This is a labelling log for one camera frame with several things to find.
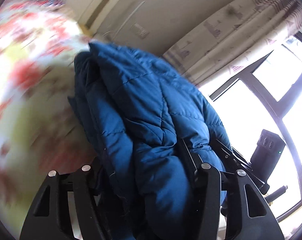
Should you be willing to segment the floral bed quilt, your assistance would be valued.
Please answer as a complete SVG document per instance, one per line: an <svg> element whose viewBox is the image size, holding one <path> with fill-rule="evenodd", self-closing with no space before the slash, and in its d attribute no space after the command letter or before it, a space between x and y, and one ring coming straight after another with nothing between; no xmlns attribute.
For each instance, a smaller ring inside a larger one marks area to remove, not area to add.
<svg viewBox="0 0 302 240"><path fill-rule="evenodd" d="M74 58L88 48L71 8L32 0L0 7L0 201L35 192L51 170L93 160L70 104Z"/></svg>

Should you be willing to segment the wall power socket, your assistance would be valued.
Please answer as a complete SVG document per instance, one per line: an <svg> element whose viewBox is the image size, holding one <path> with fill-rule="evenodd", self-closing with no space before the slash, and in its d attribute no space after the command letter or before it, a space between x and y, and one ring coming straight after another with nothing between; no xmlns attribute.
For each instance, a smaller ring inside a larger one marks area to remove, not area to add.
<svg viewBox="0 0 302 240"><path fill-rule="evenodd" d="M130 31L140 39L145 39L149 35L149 32L138 23L132 25Z"/></svg>

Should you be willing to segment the patterned red blue pillow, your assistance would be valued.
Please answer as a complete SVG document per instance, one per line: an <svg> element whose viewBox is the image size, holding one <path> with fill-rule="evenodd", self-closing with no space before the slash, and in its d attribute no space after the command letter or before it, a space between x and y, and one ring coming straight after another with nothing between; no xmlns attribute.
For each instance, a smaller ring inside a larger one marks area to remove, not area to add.
<svg viewBox="0 0 302 240"><path fill-rule="evenodd" d="M61 7L65 5L64 0L32 0L32 1L44 7Z"/></svg>

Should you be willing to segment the beige striped curtain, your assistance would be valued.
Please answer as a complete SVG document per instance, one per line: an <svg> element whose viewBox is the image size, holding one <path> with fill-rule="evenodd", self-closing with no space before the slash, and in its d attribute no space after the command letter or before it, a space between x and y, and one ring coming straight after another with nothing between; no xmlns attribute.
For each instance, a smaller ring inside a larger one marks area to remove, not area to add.
<svg viewBox="0 0 302 240"><path fill-rule="evenodd" d="M298 0L234 0L176 42L163 57L201 87L228 80L302 27Z"/></svg>

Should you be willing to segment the blue puffer jacket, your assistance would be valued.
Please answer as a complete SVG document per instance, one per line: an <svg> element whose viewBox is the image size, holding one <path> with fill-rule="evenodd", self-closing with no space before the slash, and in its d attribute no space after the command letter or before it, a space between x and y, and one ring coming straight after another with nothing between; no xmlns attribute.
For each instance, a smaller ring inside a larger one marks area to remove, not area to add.
<svg viewBox="0 0 302 240"><path fill-rule="evenodd" d="M139 49L91 42L74 60L69 100L113 190L161 239L190 239L195 200L177 140L223 171L211 148L230 147L217 112L165 60Z"/></svg>

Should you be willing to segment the dark window frame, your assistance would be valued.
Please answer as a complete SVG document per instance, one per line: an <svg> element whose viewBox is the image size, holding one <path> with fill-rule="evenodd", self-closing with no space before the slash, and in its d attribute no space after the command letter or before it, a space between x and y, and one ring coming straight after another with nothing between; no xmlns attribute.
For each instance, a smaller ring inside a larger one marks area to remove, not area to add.
<svg viewBox="0 0 302 240"><path fill-rule="evenodd" d="M271 191L286 186L272 202L279 221L302 211L302 33L277 45L211 94L232 145L250 159L263 129L285 141L269 179Z"/></svg>

